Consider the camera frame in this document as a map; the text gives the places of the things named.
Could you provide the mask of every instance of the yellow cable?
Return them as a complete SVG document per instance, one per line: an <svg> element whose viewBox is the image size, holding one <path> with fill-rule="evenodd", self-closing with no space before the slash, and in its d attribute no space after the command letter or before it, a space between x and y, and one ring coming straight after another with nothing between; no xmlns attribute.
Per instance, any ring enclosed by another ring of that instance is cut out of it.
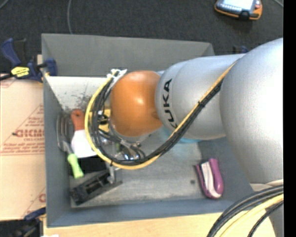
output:
<svg viewBox="0 0 296 237"><path fill-rule="evenodd" d="M250 217L253 217L255 215L257 215L259 212L261 212L262 210L265 210L266 208L269 208L270 206L281 202L284 200L284 194L278 195L276 197L273 197L269 200L267 200L266 202L254 207L253 209L251 209L250 211L246 212L244 215L242 215L241 217L239 217L238 219L236 219L234 222L232 222L225 230L224 232L219 235L220 237L226 237L230 234L230 232L236 228L237 226L239 226L240 224L242 224L244 221L248 220Z"/></svg>
<svg viewBox="0 0 296 237"><path fill-rule="evenodd" d="M202 102L204 100L205 97L207 97L207 95L213 90L213 88L216 87L216 85L218 83L221 82L221 80L227 75L227 73L229 72L229 70L233 67L233 65L236 64L238 60L236 60L234 63L232 63L222 74L220 77L217 78L217 80L211 85L211 87L205 92L205 94L203 94L203 96L201 97L201 99L198 101L198 103ZM170 135L170 138L174 135L175 132L177 132L181 126L186 122L186 120L191 116L191 114L194 112L194 110L197 108L198 103L196 103L193 107L193 109L186 115L186 117L181 121L181 123L178 125L178 127L173 131L173 133Z"/></svg>
<svg viewBox="0 0 296 237"><path fill-rule="evenodd" d="M216 85L218 83L221 82L221 80L227 75L227 73L229 72L229 70L233 67L233 65L237 62L235 61L233 64L231 64L222 74L221 76L218 77L218 79L211 85L211 87L206 91L206 93L202 96L202 98L199 100L199 102L203 101L203 99L212 91L212 89L214 87L216 87ZM86 109L86 115L85 115L85 119L84 119L84 127L85 127L85 133L86 133L86 137L87 137L87 140L89 142L89 144L91 145L92 149L94 152L97 153L97 155L104 161L108 162L108 163L111 163L113 166L115 167L119 167L119 168L122 168L122 169L129 169L129 170L134 170L134 169L139 169L139 168L143 168L143 167L146 167L148 166L149 164L153 163L155 160L157 160L160 155L157 155L157 156L154 156L152 157L151 159L143 162L143 163L140 163L138 165L123 165L123 164L119 164L119 163L116 163L114 161L112 161L111 159L109 159L108 157L106 157L105 155L102 154L102 152L94 145L93 141L92 141L92 138L91 138L91 135L89 133L89 119L90 119L90 115L89 113L91 112L91 108L94 104L94 101L95 101L95 98L98 96L98 94L101 92L101 90L109 83L110 79L112 77L114 77L116 75L116 73L118 72L118 70L112 70L112 75L111 76L108 76L107 80L97 89L97 91L93 94L93 96L91 97L90 101L89 101L89 104L87 106L87 109ZM193 109L188 113L188 115L181 121L181 123L178 125L178 127L174 130L174 132L170 135L170 137L168 139L170 139L175 132L177 132L181 127L182 125L186 122L186 120L189 118L189 116L193 113L193 111L197 108L198 106L198 103L193 107Z"/></svg>
<svg viewBox="0 0 296 237"><path fill-rule="evenodd" d="M116 72L117 72L117 70L113 70L112 71L112 76L115 76ZM111 159L109 159L108 157L103 155L102 152L94 145L94 143L92 141L91 135L89 133L89 113L91 112L91 108L92 108L92 106L94 104L95 98L98 96L98 94L101 92L101 90L105 87L105 85L107 85L109 83L110 79L111 79L111 77L108 77L107 80L93 94L92 98L89 101L87 109L85 111L86 115L85 115L85 118L84 118L84 128L85 128L85 133L86 133L87 140L88 140L89 144L91 145L93 151L96 152L97 155L102 160L105 160L108 163L112 163L112 165L115 166L115 167L119 167L119 168L123 168L123 169L130 169L130 170L145 167L145 166L151 164L157 158L159 158L159 156L155 156L155 157L149 159L148 161L145 161L145 162L143 162L142 164L139 164L139 165L134 165L134 166L122 165L122 164L118 164L118 163L112 161Z"/></svg>

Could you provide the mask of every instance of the black floor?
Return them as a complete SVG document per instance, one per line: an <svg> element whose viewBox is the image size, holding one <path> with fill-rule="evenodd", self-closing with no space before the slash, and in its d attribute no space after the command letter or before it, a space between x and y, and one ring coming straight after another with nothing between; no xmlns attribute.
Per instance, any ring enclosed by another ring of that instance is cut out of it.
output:
<svg viewBox="0 0 296 237"><path fill-rule="evenodd" d="M276 1L262 0L258 21L221 15L214 11L215 1L72 0L71 30L75 34L205 41L213 45L216 55L231 54L234 45L251 50L283 37L284 11ZM37 55L41 33L70 33L68 4L69 0L8 0L0 9L0 44L7 38L26 38L27 55ZM9 68L0 52L0 72ZM0 223L0 237L23 224Z"/></svg>

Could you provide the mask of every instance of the green handle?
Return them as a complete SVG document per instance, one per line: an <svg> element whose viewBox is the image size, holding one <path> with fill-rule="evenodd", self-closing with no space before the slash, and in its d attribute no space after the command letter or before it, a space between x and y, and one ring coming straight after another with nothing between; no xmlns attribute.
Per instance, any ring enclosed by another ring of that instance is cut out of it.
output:
<svg viewBox="0 0 296 237"><path fill-rule="evenodd" d="M67 160L73 169L75 179L84 176L78 163L78 157L75 154L69 154Z"/></svg>

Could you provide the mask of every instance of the black cable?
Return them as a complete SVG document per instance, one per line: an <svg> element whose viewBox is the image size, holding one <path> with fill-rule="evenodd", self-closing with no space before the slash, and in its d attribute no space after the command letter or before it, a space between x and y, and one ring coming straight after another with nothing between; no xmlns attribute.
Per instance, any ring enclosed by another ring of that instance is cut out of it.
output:
<svg viewBox="0 0 296 237"><path fill-rule="evenodd" d="M216 220L216 222L213 224L213 226L209 230L207 237L215 236L215 234L223 227L223 225L227 223L235 215L237 215L239 212L251 206L256 206L257 204L264 202L270 198L278 196L283 192L284 192L284 187L283 185L280 185L280 186L262 190L260 192L255 192L235 202L229 208L227 208L221 214L221 216Z"/></svg>
<svg viewBox="0 0 296 237"><path fill-rule="evenodd" d="M252 237L253 234L255 233L255 231L257 230L257 228L261 225L261 223L271 214L273 213L275 210L277 210L279 207L281 207L284 204L284 201L280 201L278 203L276 203L275 205L271 206L268 211L259 218L259 220L255 223L255 225L252 227L252 229L250 230L248 237Z"/></svg>
<svg viewBox="0 0 296 237"><path fill-rule="evenodd" d="M11 75L11 74L4 75L4 76L0 77L0 81L5 80L5 79L9 79L11 77L13 77L13 75Z"/></svg>
<svg viewBox="0 0 296 237"><path fill-rule="evenodd" d="M201 112L201 110L205 107L205 105L219 92L222 85L222 80L221 80L219 83L217 83L217 85L207 94L207 96L201 102L198 102L197 107L195 108L193 113L190 115L190 117L187 119L187 121L180 127L179 130L175 131L173 135L164 144L162 144L160 147L158 147L155 151L150 153L148 156L146 156L145 153L143 152L143 155L144 155L143 158L125 162L124 160L118 160L112 157L106 152L101 140L101 133L99 132L100 117L99 117L98 111L102 110L105 100L109 96L109 92L111 91L110 85L112 82L113 82L113 78L109 80L109 82L103 87L103 89L99 92L99 94L94 100L93 108L91 110L92 112L91 129L92 129L96 146L101 151L101 153L105 157L110 159L110 161L114 161L115 163L128 165L128 166L142 164L152 159L153 157L162 156L163 154L168 152L183 137L183 135L189 129L193 121L196 119L197 115Z"/></svg>

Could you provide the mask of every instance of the purple object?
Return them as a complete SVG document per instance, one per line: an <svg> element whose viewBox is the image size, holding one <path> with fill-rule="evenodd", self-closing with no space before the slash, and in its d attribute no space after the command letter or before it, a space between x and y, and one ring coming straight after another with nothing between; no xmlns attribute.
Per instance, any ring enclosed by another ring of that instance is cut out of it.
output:
<svg viewBox="0 0 296 237"><path fill-rule="evenodd" d="M196 165L196 170L204 194L209 198L220 198L223 193L223 181L218 160L210 158L208 161Z"/></svg>

